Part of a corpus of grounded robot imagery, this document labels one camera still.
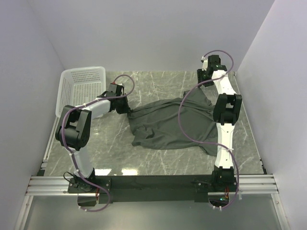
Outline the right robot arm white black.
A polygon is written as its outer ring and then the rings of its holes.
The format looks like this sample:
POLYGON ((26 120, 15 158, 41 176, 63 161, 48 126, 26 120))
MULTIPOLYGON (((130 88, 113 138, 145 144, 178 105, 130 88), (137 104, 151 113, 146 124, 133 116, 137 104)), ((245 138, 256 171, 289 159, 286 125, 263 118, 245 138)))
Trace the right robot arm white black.
POLYGON ((219 55, 203 56, 202 68, 197 70, 198 87, 215 86, 218 98, 213 109, 213 120, 217 126, 218 147, 211 187, 224 191, 237 184, 232 155, 233 133, 242 105, 242 96, 232 87, 227 67, 219 55))

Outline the white perforated plastic basket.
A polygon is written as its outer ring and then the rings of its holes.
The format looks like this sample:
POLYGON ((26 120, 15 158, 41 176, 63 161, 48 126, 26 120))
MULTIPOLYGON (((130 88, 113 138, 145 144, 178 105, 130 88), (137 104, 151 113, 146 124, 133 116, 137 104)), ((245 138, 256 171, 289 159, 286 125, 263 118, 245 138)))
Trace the white perforated plastic basket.
POLYGON ((56 117, 66 105, 79 106, 93 101, 106 90, 104 67, 67 69, 61 73, 56 102, 56 117))

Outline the dark grey t shirt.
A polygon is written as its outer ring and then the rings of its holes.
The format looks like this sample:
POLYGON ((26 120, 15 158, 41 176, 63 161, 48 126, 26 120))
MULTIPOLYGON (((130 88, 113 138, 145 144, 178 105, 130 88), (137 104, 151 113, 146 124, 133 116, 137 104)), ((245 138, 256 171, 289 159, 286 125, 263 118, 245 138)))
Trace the dark grey t shirt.
POLYGON ((128 115, 133 146, 177 150, 198 146, 217 155, 218 133, 214 105, 200 88, 182 98, 164 99, 137 107, 128 115))

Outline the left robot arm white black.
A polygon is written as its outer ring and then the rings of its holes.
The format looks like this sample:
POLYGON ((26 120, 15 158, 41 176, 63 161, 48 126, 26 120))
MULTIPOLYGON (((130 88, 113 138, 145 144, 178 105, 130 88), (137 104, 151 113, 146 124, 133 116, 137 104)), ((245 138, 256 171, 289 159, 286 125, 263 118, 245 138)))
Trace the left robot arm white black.
POLYGON ((86 148, 91 121, 113 110, 118 114, 130 112, 124 85, 115 82, 94 101, 80 106, 66 105, 62 109, 55 138, 67 150, 71 162, 76 163, 70 180, 70 185, 75 189, 89 193, 96 188, 94 167, 86 148))

